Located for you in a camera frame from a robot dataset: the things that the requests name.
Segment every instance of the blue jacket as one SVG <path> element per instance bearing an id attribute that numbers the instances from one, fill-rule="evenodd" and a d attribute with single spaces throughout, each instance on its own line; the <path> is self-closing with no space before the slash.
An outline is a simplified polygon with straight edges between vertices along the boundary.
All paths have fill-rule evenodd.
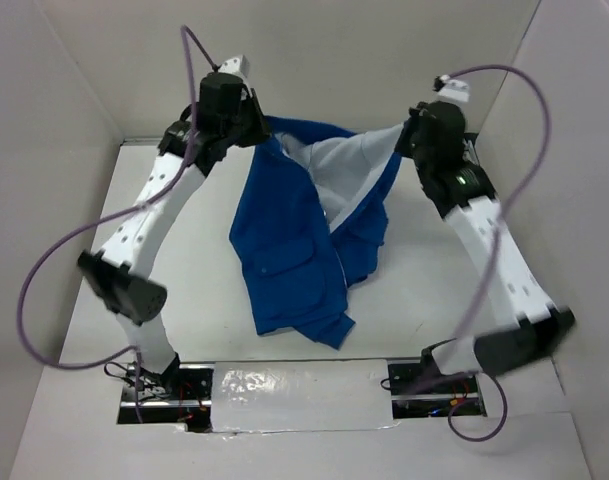
<path id="1" fill-rule="evenodd" d="M 347 288 L 377 267 L 384 198 L 400 166 L 402 125 L 356 135 L 269 117 L 229 239 L 242 263 L 258 335 L 292 327 L 338 349 L 355 324 Z"/>

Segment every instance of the white wall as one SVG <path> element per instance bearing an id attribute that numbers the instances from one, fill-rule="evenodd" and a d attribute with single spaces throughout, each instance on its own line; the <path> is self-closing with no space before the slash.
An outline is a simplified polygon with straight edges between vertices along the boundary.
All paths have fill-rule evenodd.
<path id="1" fill-rule="evenodd" d="M 515 64 L 553 113 L 548 161 L 511 219 L 538 277 L 573 308 L 579 328 L 557 357 L 595 480 L 609 480 L 609 6 L 543 0 Z M 541 136 L 531 93 L 507 79 L 479 140 L 506 194 Z"/>
<path id="2" fill-rule="evenodd" d="M 368 129 L 397 123 L 433 79 L 510 62 L 538 0 L 42 0 L 128 137 L 159 137 L 186 106 L 178 27 L 216 61 L 244 53 L 264 111 Z M 207 73 L 197 58 L 197 78 Z M 479 128 L 503 76 L 474 81 Z"/>
<path id="3" fill-rule="evenodd" d="M 20 284 L 51 243 L 97 217 L 121 141 L 72 65 L 31 0 L 0 0 L 0 480 L 42 372 L 16 339 Z M 59 351 L 90 240 L 71 242 L 36 279 L 27 322 L 44 352 Z"/>

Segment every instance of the purple cable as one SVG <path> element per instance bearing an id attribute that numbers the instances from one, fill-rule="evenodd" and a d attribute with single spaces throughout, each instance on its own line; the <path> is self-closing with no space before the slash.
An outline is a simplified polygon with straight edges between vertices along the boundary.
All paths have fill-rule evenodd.
<path id="1" fill-rule="evenodd" d="M 87 370 L 90 368 L 99 367 L 100 365 L 103 365 L 107 362 L 112 362 L 113 360 L 121 357 L 122 355 L 124 355 L 127 352 L 130 352 L 130 351 L 135 352 L 135 359 L 136 359 L 136 362 L 135 362 L 135 385 L 136 385 L 136 388 L 135 388 L 135 413 L 136 413 L 137 419 L 140 423 L 143 423 L 143 421 L 142 421 L 142 415 L 140 412 L 139 402 L 138 402 L 137 384 L 138 384 L 140 374 L 141 374 L 142 356 L 140 354 L 138 347 L 135 345 L 129 345 L 128 347 L 123 348 L 119 352 L 116 352 L 113 355 L 110 355 L 109 357 L 106 357 L 106 358 L 103 358 L 101 360 L 97 360 L 94 362 L 88 362 L 88 363 L 60 363 L 56 360 L 51 360 L 50 358 L 42 355 L 40 352 L 37 351 L 37 349 L 33 346 L 31 341 L 29 340 L 28 335 L 26 334 L 26 328 L 24 326 L 24 304 L 26 303 L 26 295 L 28 293 L 28 289 L 31 285 L 31 282 L 35 278 L 35 275 L 37 274 L 39 269 L 42 267 L 42 265 L 44 265 L 46 260 L 48 260 L 48 258 L 53 253 L 55 253 L 55 251 L 57 251 L 57 249 L 59 249 L 62 245 L 67 243 L 69 240 L 77 237 L 81 233 L 84 233 L 88 230 L 91 230 L 93 228 L 96 228 L 100 225 L 111 222 L 113 220 L 116 220 L 120 217 L 138 212 L 140 209 L 148 207 L 148 206 L 156 203 L 158 200 L 160 200 L 162 197 L 164 197 L 168 192 L 170 192 L 173 189 L 173 187 L 175 187 L 175 185 L 177 185 L 177 182 L 179 182 L 180 178 L 182 177 L 182 173 L 184 172 L 184 169 L 191 164 L 191 158 L 193 155 L 193 139 L 194 139 L 195 133 L 197 131 L 197 125 L 196 125 L 197 92 L 195 89 L 195 77 L 194 77 L 194 73 L 193 73 L 193 60 L 191 58 L 189 37 L 191 39 L 193 39 L 193 41 L 197 44 L 198 48 L 202 51 L 202 53 L 206 57 L 206 60 L 209 62 L 209 64 L 211 64 L 211 66 L 213 66 L 214 64 L 213 64 L 213 60 L 211 60 L 211 57 L 206 53 L 206 51 L 204 50 L 204 47 L 197 39 L 197 36 L 195 35 L 195 33 L 193 33 L 193 31 L 189 27 L 187 27 L 186 25 L 183 25 L 181 28 L 181 33 L 182 33 L 182 44 L 184 47 L 184 55 L 185 55 L 185 59 L 186 59 L 186 68 L 188 70 L 189 91 L 190 91 L 190 96 L 191 96 L 191 128 L 189 130 L 189 139 L 190 140 L 188 142 L 188 146 L 187 146 L 186 152 L 184 154 L 184 161 L 182 162 L 183 168 L 180 168 L 178 170 L 177 174 L 173 177 L 173 179 L 162 190 L 160 190 L 157 194 L 152 196 L 143 205 L 135 205 L 133 207 L 121 210 L 117 213 L 107 215 L 106 217 L 100 218 L 99 220 L 97 220 L 95 222 L 91 222 L 87 225 L 83 225 L 79 228 L 76 228 L 72 232 L 66 234 L 61 239 L 59 239 L 57 242 L 55 242 L 48 250 L 46 250 L 46 252 L 44 252 L 44 254 L 37 260 L 37 262 L 35 262 L 35 265 L 33 265 L 33 267 L 28 272 L 26 279 L 24 280 L 24 283 L 22 284 L 22 288 L 20 289 L 19 298 L 17 300 L 16 328 L 17 328 L 17 335 L 20 339 L 20 343 L 22 344 L 22 346 L 24 347 L 26 352 L 31 357 L 33 357 L 37 362 L 41 363 L 42 365 L 45 365 L 45 366 L 48 366 L 51 368 L 55 368 L 57 370 L 67 370 L 67 371 Z"/>
<path id="2" fill-rule="evenodd" d="M 522 80 L 524 80 L 528 84 L 529 87 L 531 87 L 531 89 L 535 93 L 535 96 L 537 97 L 537 100 L 539 101 L 539 104 L 542 108 L 542 115 L 544 118 L 544 136 L 542 138 L 542 145 L 540 147 L 540 150 L 537 153 L 537 157 L 535 158 L 535 161 L 533 162 L 533 165 L 531 166 L 530 170 L 524 176 L 524 178 L 522 178 L 522 180 L 518 183 L 517 187 L 515 187 L 515 190 L 513 190 L 513 192 L 508 196 L 508 198 L 502 203 L 500 213 L 498 215 L 497 222 L 496 222 L 498 226 L 495 228 L 495 230 L 493 232 L 493 243 L 491 245 L 491 257 L 489 258 L 489 261 L 487 262 L 486 267 L 484 268 L 484 272 L 482 273 L 482 277 L 478 284 L 477 290 L 475 291 L 475 294 L 473 295 L 473 298 L 471 299 L 471 302 L 469 303 L 468 308 L 464 312 L 464 315 L 462 316 L 462 319 L 460 320 L 457 327 L 455 327 L 455 331 L 453 332 L 453 335 L 452 335 L 453 339 L 461 338 L 471 327 L 471 324 L 473 323 L 473 321 L 475 320 L 475 317 L 479 313 L 479 310 L 480 310 L 482 303 L 488 292 L 488 289 L 489 289 L 489 286 L 491 283 L 491 278 L 493 276 L 493 272 L 495 271 L 495 267 L 497 266 L 497 258 L 499 256 L 500 244 L 501 244 L 500 229 L 502 228 L 502 224 L 505 222 L 506 217 L 508 216 L 511 209 L 515 205 L 515 202 L 517 202 L 517 200 L 522 195 L 522 193 L 524 193 L 524 191 L 528 188 L 528 186 L 533 181 L 533 179 L 539 172 L 540 168 L 542 167 L 542 164 L 544 163 L 544 158 L 546 156 L 546 152 L 548 150 L 548 146 L 549 146 L 549 143 L 551 140 L 551 123 L 552 123 L 551 122 L 551 112 L 550 112 L 548 103 L 546 101 L 546 98 L 544 98 L 544 93 L 542 92 L 542 89 L 539 87 L 539 85 L 537 85 L 535 80 L 533 80 L 527 73 L 523 72 L 519 68 L 512 67 L 510 65 L 500 65 L 500 64 L 480 65 L 478 67 L 471 67 L 471 68 L 467 68 L 464 70 L 460 70 L 459 72 L 452 73 L 452 74 L 450 74 L 450 77 L 457 78 L 457 77 L 461 77 L 462 75 L 466 75 L 468 73 L 482 72 L 482 71 L 487 71 L 487 70 L 501 70 L 504 72 L 512 73 L 512 74 L 520 77 Z M 440 361 L 445 362 L 448 358 L 450 358 L 451 355 L 453 354 L 454 349 L 455 349 L 455 342 L 448 343 L 446 345 L 446 347 L 444 348 L 444 352 L 442 353 L 442 357 L 440 358 Z M 430 388 L 432 388 L 436 385 L 442 384 L 442 383 L 447 383 L 447 382 L 450 382 L 453 380 L 470 377 L 472 372 L 464 372 L 461 374 L 458 373 L 458 374 L 454 374 L 454 375 L 448 375 L 446 377 L 432 378 L 432 377 L 435 377 L 435 375 L 437 375 L 437 374 L 439 374 L 439 371 L 437 368 L 437 364 L 435 364 L 435 366 L 432 369 L 429 369 L 414 385 L 412 385 L 409 388 L 408 391 L 406 391 L 404 393 L 407 395 L 415 395 L 420 392 L 429 390 Z M 458 404 L 455 407 L 453 407 L 453 409 L 450 411 L 448 422 L 449 422 L 449 427 L 451 427 L 451 430 L 453 430 L 453 432 L 458 437 L 460 437 L 464 440 L 468 440 L 471 442 L 485 442 L 487 440 L 490 440 L 491 438 L 495 437 L 500 432 L 500 430 L 502 429 L 502 427 L 504 427 L 504 424 L 506 423 L 506 419 L 508 417 L 508 403 L 506 401 L 506 394 L 504 393 L 504 390 L 502 389 L 502 387 L 499 384 L 499 382 L 497 381 L 497 379 L 495 379 L 494 377 L 490 377 L 490 376 L 489 376 L 489 378 L 495 383 L 495 385 L 499 389 L 500 396 L 502 397 L 502 410 L 503 411 L 502 411 L 502 417 L 500 419 L 500 423 L 495 430 L 493 430 L 491 433 L 489 433 L 488 435 L 486 435 L 484 437 L 481 437 L 481 438 L 468 437 L 468 436 L 460 433 L 459 431 L 457 431 L 453 425 L 453 421 L 452 421 L 453 414 L 462 405 L 462 404 Z"/>

